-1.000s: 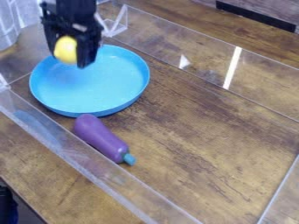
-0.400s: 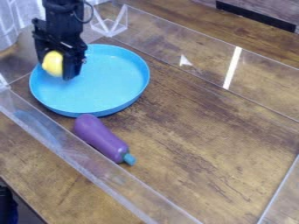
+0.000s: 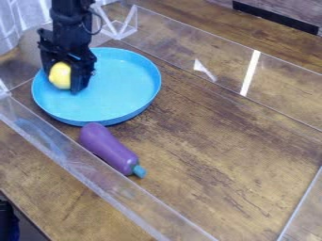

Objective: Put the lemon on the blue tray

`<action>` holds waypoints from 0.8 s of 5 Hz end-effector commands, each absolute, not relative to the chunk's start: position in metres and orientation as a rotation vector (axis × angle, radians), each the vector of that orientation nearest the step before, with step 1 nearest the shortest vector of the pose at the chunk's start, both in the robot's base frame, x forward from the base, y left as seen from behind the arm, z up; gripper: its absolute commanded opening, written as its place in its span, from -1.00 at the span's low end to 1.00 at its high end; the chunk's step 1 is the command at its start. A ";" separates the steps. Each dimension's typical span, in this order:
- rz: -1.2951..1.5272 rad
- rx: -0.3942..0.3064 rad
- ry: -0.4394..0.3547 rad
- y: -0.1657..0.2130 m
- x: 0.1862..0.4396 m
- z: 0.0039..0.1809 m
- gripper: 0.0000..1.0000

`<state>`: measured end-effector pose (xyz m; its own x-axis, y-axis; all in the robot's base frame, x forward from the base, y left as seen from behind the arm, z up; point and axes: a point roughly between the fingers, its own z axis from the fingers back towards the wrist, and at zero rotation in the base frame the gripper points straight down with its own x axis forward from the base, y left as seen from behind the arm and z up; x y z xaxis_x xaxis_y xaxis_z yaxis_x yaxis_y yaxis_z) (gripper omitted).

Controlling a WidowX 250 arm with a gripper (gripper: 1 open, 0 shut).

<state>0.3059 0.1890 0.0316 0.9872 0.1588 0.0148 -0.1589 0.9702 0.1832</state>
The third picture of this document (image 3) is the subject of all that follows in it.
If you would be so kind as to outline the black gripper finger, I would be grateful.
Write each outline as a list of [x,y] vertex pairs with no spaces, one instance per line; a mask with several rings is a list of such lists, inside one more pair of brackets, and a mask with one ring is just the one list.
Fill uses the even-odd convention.
[[43,73],[49,74],[53,64],[59,60],[58,49],[55,47],[41,47],[39,58],[41,58]]
[[70,93],[77,94],[88,87],[94,71],[94,61],[73,61],[70,63]]

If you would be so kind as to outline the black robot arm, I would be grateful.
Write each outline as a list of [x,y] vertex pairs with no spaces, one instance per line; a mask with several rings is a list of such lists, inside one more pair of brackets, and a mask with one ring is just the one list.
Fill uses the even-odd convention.
[[88,87],[94,71],[96,56],[89,49],[92,40],[92,10],[94,0],[51,0],[49,10],[53,29],[37,29],[42,70],[49,73],[57,62],[70,67],[70,93]]

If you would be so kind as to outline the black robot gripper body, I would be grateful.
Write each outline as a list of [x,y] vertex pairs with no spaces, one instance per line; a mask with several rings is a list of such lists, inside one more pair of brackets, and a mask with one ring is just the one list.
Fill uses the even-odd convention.
[[96,61],[89,50],[92,40],[92,14],[85,13],[73,16],[50,14],[53,29],[37,29],[41,47],[55,47],[58,49],[58,61],[72,63],[73,61]]

